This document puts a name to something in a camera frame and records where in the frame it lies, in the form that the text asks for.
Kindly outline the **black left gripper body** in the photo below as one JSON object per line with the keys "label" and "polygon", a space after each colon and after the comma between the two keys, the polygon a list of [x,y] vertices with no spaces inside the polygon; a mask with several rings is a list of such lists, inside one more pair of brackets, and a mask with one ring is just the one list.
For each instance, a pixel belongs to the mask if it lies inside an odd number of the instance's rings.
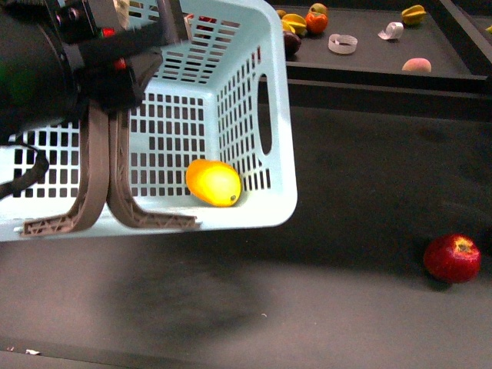
{"label": "black left gripper body", "polygon": [[188,40],[180,2],[154,2],[155,17],[134,28],[130,4],[65,1],[55,12],[64,53],[83,95],[105,111],[139,105],[162,63],[161,48]]}

